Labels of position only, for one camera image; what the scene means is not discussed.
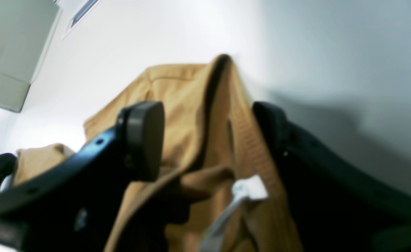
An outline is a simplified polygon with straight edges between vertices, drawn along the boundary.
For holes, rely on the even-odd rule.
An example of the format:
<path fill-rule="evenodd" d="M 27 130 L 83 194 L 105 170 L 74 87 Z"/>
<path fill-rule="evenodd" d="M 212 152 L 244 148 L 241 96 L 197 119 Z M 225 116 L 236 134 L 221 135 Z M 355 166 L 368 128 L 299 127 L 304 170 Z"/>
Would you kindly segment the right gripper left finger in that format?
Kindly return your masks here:
<path fill-rule="evenodd" d="M 162 102 L 137 102 L 63 163 L 0 193 L 0 245 L 21 252 L 103 251 L 128 185 L 156 181 L 164 132 Z"/>

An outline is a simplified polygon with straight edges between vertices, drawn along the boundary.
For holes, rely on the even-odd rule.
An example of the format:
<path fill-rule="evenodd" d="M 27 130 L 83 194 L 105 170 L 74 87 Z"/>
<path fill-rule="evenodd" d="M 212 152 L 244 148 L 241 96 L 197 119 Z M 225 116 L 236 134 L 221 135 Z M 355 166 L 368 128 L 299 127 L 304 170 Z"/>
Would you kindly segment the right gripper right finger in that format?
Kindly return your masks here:
<path fill-rule="evenodd" d="M 307 252 L 411 252 L 411 196 L 340 158 L 268 102 L 252 111 Z"/>

